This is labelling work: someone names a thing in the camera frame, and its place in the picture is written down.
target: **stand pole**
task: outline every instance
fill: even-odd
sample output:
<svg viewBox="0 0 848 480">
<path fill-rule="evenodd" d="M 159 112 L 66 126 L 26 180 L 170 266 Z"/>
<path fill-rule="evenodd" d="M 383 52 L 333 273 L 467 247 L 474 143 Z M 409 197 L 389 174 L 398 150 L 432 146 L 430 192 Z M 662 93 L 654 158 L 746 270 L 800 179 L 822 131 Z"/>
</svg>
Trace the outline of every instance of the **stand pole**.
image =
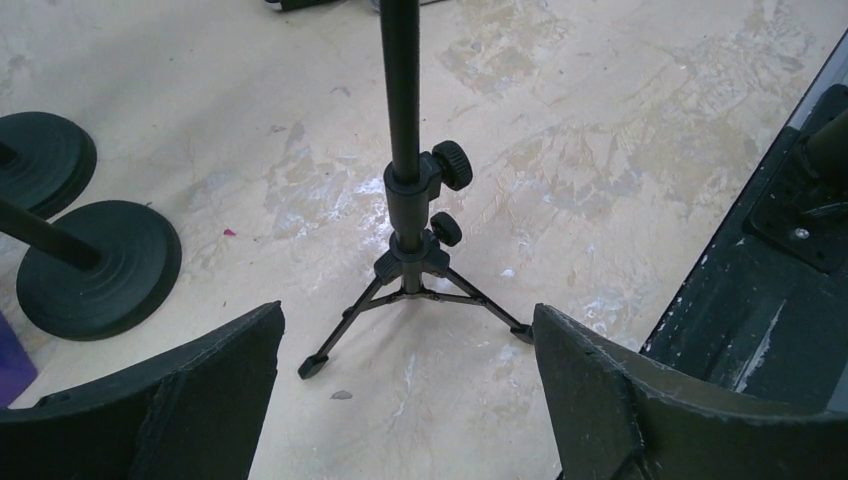
<svg viewBox="0 0 848 480">
<path fill-rule="evenodd" d="M 317 374 L 329 360 L 330 350 L 359 314 L 399 300 L 426 298 L 438 302 L 479 305 L 509 326 L 522 342 L 533 343 L 533 330 L 507 313 L 477 287 L 450 268 L 444 244 L 455 246 L 462 239 L 456 221 L 445 212 L 429 219 L 430 202 L 439 197 L 440 185 L 453 191 L 467 187 L 473 179 L 471 161 L 456 144 L 447 140 L 421 152 L 418 145 L 418 0 L 392 0 L 382 5 L 380 27 L 386 70 L 386 97 L 392 137 L 392 161 L 383 172 L 386 205 L 394 233 L 389 249 L 374 264 L 374 280 L 359 299 L 342 313 L 342 320 L 314 355 L 298 368 L 300 378 Z M 424 286 L 423 274 L 446 278 L 466 295 L 435 292 Z M 374 298 L 380 288 L 400 279 L 400 289 Z"/>
<path fill-rule="evenodd" d="M 810 167 L 822 180 L 848 186 L 848 110 L 810 136 L 806 154 Z"/>
<path fill-rule="evenodd" d="M 383 64 L 392 136 L 392 173 L 405 184 L 418 183 L 418 0 L 382 5 Z"/>
<path fill-rule="evenodd" d="M 0 198 L 0 232 L 82 271 L 100 263 L 100 252 L 77 237 Z"/>
</svg>

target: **concrete floor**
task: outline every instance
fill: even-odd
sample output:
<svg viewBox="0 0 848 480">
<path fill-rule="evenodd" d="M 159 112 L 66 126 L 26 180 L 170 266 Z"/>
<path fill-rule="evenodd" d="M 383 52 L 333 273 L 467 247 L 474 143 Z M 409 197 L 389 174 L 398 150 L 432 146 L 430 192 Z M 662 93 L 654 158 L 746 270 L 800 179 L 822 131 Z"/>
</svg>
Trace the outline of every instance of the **concrete floor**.
<svg viewBox="0 0 848 480">
<path fill-rule="evenodd" d="M 452 0 L 421 19 L 422 147 L 455 139 L 476 169 L 438 201 L 466 234 L 454 268 L 523 321 L 545 302 L 637 349 L 848 3 Z M 287 15 L 261 0 L 2 2 L 0 65 L 0 114 L 57 113 L 95 138 L 100 163 L 74 206 L 152 202 L 184 246 L 150 319 L 75 343 L 22 315 L 24 247 L 0 237 L 0 309 L 40 371 L 16 406 L 279 299 L 287 334 L 251 478 L 558 472 L 533 350 L 482 309 L 368 313 L 319 376 L 296 375 L 391 229 L 379 21 L 365 0 Z M 330 400 L 339 390 L 353 398 Z"/>
</svg>

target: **adjustment knob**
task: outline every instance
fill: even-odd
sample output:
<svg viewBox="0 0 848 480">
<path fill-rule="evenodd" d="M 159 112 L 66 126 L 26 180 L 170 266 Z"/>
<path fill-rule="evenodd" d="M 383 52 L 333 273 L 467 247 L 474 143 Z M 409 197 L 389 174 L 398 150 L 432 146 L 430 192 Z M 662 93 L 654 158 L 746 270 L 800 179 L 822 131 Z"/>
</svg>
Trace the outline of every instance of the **adjustment knob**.
<svg viewBox="0 0 848 480">
<path fill-rule="evenodd" d="M 433 234 L 440 242 L 449 247 L 455 246 L 462 240 L 462 230 L 459 224 L 450 215 L 445 212 L 439 212 L 430 218 L 430 226 L 433 228 Z"/>
<path fill-rule="evenodd" d="M 474 178 L 471 161 L 456 142 L 446 140 L 436 145 L 433 147 L 433 157 L 442 167 L 442 183 L 451 190 L 462 190 Z"/>
</svg>

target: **black metal pole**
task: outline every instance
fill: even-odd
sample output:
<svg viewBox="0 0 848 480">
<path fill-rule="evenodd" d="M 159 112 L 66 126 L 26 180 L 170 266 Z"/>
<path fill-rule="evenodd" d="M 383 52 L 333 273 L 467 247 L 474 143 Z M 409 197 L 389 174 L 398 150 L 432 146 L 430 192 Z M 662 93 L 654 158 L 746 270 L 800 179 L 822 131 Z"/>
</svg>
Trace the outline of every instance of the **black metal pole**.
<svg viewBox="0 0 848 480">
<path fill-rule="evenodd" d="M 9 165 L 16 158 L 18 158 L 18 154 L 12 150 L 12 147 L 0 142 L 0 167 Z"/>
<path fill-rule="evenodd" d="M 418 182 L 418 0 L 380 2 L 383 65 L 392 136 L 392 171 L 400 183 Z"/>
<path fill-rule="evenodd" d="M 848 110 L 807 139 L 810 167 L 832 185 L 848 187 Z"/>
<path fill-rule="evenodd" d="M 0 232 L 82 271 L 100 262 L 100 252 L 91 245 L 2 198 Z"/>
</svg>

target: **round weighted base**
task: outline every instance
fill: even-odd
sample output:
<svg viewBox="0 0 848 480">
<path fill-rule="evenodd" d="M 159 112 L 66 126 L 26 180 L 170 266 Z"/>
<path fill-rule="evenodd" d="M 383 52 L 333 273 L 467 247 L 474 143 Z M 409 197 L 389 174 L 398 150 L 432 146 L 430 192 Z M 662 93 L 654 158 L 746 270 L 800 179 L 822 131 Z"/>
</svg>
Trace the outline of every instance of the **round weighted base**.
<svg viewBox="0 0 848 480">
<path fill-rule="evenodd" d="M 85 130 L 50 113 L 0 117 L 0 144 L 0 195 L 42 218 L 70 205 L 97 163 Z"/>
<path fill-rule="evenodd" d="M 70 340 L 117 335 L 150 316 L 171 292 L 182 261 L 180 240 L 155 211 L 106 201 L 53 225 L 97 249 L 101 259 L 83 272 L 29 249 L 18 271 L 18 300 L 45 332 Z"/>
</svg>

